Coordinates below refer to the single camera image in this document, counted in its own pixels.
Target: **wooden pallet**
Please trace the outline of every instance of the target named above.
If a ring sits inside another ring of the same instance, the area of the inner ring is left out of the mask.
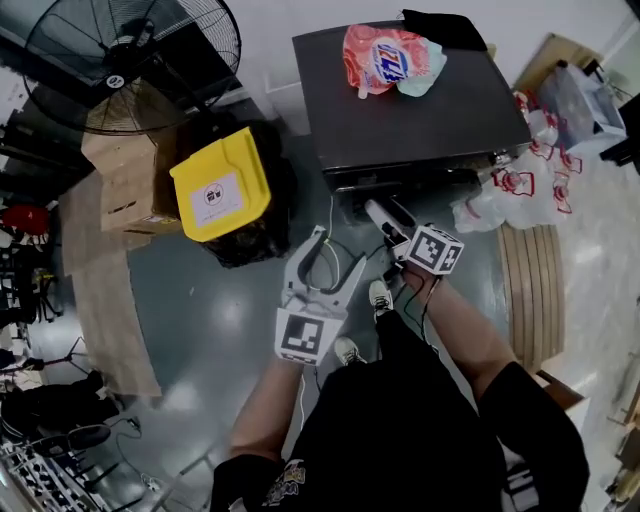
[[[509,336],[530,372],[564,348],[564,283],[555,226],[498,229]]]

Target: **black cloth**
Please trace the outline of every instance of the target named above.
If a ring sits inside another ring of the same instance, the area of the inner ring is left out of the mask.
[[[67,434],[77,427],[100,424],[118,414],[111,399],[100,400],[96,395],[102,385],[102,377],[93,371],[73,384],[7,393],[0,411],[4,434],[19,432],[27,439],[38,439],[42,429]]]
[[[410,9],[403,9],[402,14],[402,24],[409,32],[445,48],[487,51],[487,45],[469,18],[459,14],[427,14]]]
[[[249,511],[502,510],[501,490],[515,495],[527,479],[508,485],[498,437],[533,477],[539,507],[530,510],[579,510],[582,441],[522,367],[504,368],[478,414],[396,312],[378,317],[377,331],[382,360],[327,378],[286,465],[245,455],[216,468],[213,512],[238,498]]]
[[[0,348],[0,369],[16,364],[16,356],[11,350]]]

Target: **hand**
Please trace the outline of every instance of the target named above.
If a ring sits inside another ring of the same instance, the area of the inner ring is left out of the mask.
[[[402,271],[404,282],[414,292],[420,291],[420,299],[424,301],[436,276],[410,261],[407,261],[406,265],[405,270]]]

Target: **label sticker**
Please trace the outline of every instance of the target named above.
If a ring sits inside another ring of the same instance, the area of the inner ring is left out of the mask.
[[[199,228],[242,210],[244,201],[236,173],[225,174],[217,181],[193,192],[191,205],[196,226]]]

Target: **sneaker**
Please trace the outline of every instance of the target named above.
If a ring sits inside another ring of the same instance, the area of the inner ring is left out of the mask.
[[[369,302],[375,311],[374,319],[393,309],[391,291],[380,279],[376,279],[369,285]]]
[[[366,363],[366,361],[360,357],[360,351],[356,344],[351,338],[347,338],[346,336],[340,336],[336,339],[333,344],[333,350],[344,366],[355,362]]]

